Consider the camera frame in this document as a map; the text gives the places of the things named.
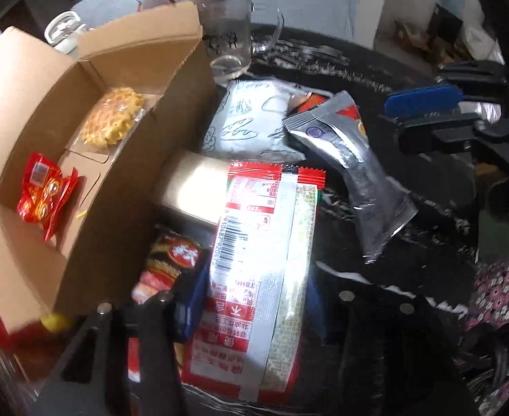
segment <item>pink floral cloth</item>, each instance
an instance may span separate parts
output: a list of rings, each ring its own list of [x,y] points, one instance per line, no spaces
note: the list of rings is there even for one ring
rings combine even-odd
[[[481,322],[501,327],[509,322],[509,260],[481,265],[476,274],[466,329]],[[493,416],[509,397],[509,379],[479,404],[482,416]]]

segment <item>glass mug handle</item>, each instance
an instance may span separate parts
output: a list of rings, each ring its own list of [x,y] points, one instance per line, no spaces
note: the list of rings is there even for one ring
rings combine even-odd
[[[275,43],[278,41],[281,30],[283,30],[283,25],[285,24],[285,19],[283,17],[283,14],[278,9],[278,22],[275,26],[275,30],[272,33],[272,36],[270,37],[270,40],[268,40],[266,43],[263,42],[252,42],[252,53],[258,54],[258,53],[266,53],[267,51],[270,51],[272,47],[275,45]]]

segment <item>purple logo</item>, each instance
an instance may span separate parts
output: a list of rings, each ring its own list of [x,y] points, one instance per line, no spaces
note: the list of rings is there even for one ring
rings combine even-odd
[[[322,134],[324,134],[324,132],[316,126],[311,126],[306,129],[306,134],[309,135],[310,137],[322,137]]]

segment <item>orange package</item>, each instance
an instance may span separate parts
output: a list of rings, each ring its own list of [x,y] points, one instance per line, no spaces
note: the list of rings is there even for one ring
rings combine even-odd
[[[25,222],[40,223],[44,240],[49,240],[56,230],[60,210],[77,182],[78,172],[75,168],[69,177],[63,177],[56,163],[40,153],[33,153],[21,183],[18,214]]]

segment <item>yellow object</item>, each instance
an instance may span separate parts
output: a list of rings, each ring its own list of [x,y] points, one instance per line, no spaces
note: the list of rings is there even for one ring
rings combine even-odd
[[[50,333],[61,333],[73,327],[73,321],[61,314],[45,314],[40,318],[41,324]]]
[[[142,109],[144,98],[130,87],[117,87],[90,110],[81,137],[86,144],[106,148],[122,140]]]

